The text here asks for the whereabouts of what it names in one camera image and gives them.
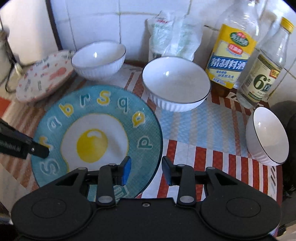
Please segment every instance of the striped tablecloth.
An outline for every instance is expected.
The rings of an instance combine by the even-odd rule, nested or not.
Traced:
[[[156,107],[144,92],[141,71],[141,68],[124,65],[104,82],[133,92],[155,112],[164,137],[163,155],[169,156],[174,164],[191,165],[195,170],[204,171],[208,166],[219,168],[281,203],[281,167],[261,165],[248,153],[244,132],[251,111],[240,106],[235,93],[227,98],[211,93],[192,111],[168,112]],[[0,98],[0,116],[33,137],[39,121],[53,103],[72,91],[94,84],[72,76],[54,95],[32,105],[19,103],[14,96],[9,100]],[[26,160],[21,160],[0,154],[0,201],[8,210],[19,198],[38,188],[30,158],[28,155]],[[137,198],[176,199],[177,193],[178,187],[168,187],[159,167],[150,185]],[[202,185],[196,186],[196,194],[198,200],[205,198]]]

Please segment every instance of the egg white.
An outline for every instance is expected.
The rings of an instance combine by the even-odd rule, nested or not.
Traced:
[[[94,163],[81,160],[77,153],[77,141],[82,133],[99,129],[108,139],[108,147],[104,155]],[[68,171],[78,167],[87,167],[89,171],[99,170],[109,163],[120,164],[128,152],[128,137],[122,124],[107,114],[89,114],[76,120],[64,134],[61,155],[68,165]]]

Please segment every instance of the black circular disc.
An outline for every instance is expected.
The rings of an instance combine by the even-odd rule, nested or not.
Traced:
[[[272,198],[240,185],[215,190],[202,202],[201,215],[214,231],[235,239],[266,236],[281,219],[280,207]]]
[[[13,206],[17,231],[34,239],[67,237],[82,227],[92,213],[89,201],[70,186],[41,188]]]

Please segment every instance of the bottle label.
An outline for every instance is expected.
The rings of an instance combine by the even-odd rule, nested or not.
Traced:
[[[247,80],[242,85],[243,93],[250,100],[259,102],[269,91],[280,72],[279,67],[259,54]]]
[[[255,46],[250,35],[223,24],[206,68],[210,80],[231,89]]]

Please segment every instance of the blue plate with egg design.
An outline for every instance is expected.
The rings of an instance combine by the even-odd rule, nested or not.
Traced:
[[[96,85],[65,96],[40,121],[34,141],[50,150],[46,159],[32,156],[38,185],[78,168],[99,170],[130,156],[127,184],[114,186],[115,198],[134,198],[149,185],[159,167],[163,137],[153,111],[122,88]],[[96,185],[88,199],[94,201]]]

